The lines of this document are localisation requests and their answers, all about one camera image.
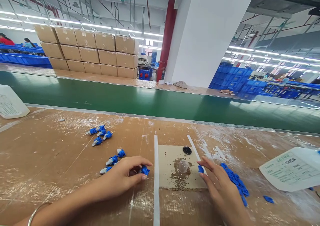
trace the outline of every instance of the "plastic jug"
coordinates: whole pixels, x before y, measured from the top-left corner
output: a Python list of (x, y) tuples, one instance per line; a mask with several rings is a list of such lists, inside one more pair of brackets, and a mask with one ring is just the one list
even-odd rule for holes
[(259, 167), (277, 189), (293, 192), (320, 185), (320, 151), (294, 147)]
[(0, 115), (5, 119), (26, 116), (30, 110), (8, 85), (0, 85)]

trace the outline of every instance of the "cardboard box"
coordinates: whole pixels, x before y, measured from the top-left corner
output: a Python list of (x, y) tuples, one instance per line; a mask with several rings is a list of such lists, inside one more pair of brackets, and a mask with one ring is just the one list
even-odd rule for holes
[(100, 64), (83, 63), (86, 73), (101, 74)]
[(117, 52), (117, 66), (136, 68), (138, 66), (138, 56)]
[(114, 77), (118, 76), (117, 66), (100, 64), (100, 67), (101, 67), (101, 74), (114, 76)]
[(116, 35), (116, 51), (128, 54), (139, 54), (139, 42), (134, 38)]
[(41, 42), (41, 46), (47, 57), (64, 59), (64, 55), (59, 44)]
[(105, 50), (98, 50), (99, 59), (101, 64), (117, 66), (116, 52), (110, 52)]
[(122, 78), (137, 78), (138, 68), (130, 69), (124, 67), (117, 67), (118, 77)]
[(114, 35), (102, 32), (94, 32), (94, 37), (96, 39), (97, 49), (103, 49), (113, 52), (116, 51)]
[(94, 32), (75, 29), (74, 33), (76, 35), (78, 46), (83, 46), (87, 48), (97, 48), (96, 40), (94, 38)]
[(78, 46), (76, 35), (73, 29), (55, 27), (60, 44)]
[(70, 71), (83, 72), (83, 73), (86, 72), (86, 70), (84, 69), (83, 62), (67, 59), (67, 64)]
[(45, 25), (33, 25), (33, 27), (37, 32), (40, 41), (47, 43), (59, 43), (58, 36), (54, 27)]
[(81, 56), (79, 52), (79, 48), (77, 46), (70, 46), (70, 45), (60, 45), (64, 58), (75, 60), (75, 61), (81, 61)]
[(65, 59), (49, 58), (49, 61), (53, 69), (62, 69), (69, 71), (69, 67)]
[(97, 49), (79, 47), (79, 51), (83, 62), (100, 63)]

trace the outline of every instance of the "person in red shirt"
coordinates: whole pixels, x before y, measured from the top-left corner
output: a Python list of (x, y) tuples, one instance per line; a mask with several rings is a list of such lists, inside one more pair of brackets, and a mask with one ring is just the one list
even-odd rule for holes
[(11, 39), (7, 38), (3, 33), (0, 33), (0, 42), (6, 45), (15, 45), (14, 42)]

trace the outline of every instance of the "left hand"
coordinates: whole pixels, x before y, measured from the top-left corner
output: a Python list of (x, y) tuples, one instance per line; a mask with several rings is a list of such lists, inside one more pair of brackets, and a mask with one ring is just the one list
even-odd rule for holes
[(153, 166), (141, 156), (123, 158), (106, 174), (81, 188), (86, 191), (82, 193), (88, 193), (95, 202), (117, 197), (139, 182), (147, 180), (145, 174), (139, 173), (142, 165)]

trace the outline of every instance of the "bracelet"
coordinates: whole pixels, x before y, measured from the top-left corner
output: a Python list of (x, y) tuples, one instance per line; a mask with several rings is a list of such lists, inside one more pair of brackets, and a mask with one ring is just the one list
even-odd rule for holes
[(45, 205), (45, 204), (51, 204), (51, 203), (45, 202), (45, 203), (41, 204), (39, 207), (37, 207), (37, 208), (33, 211), (33, 213), (31, 214), (31, 216), (30, 216), (30, 219), (29, 219), (29, 221), (28, 221), (28, 226), (31, 226), (31, 222), (32, 222), (34, 216), (36, 215), (36, 212), (38, 211), (38, 209), (40, 209), (40, 208), (41, 208), (43, 205)]

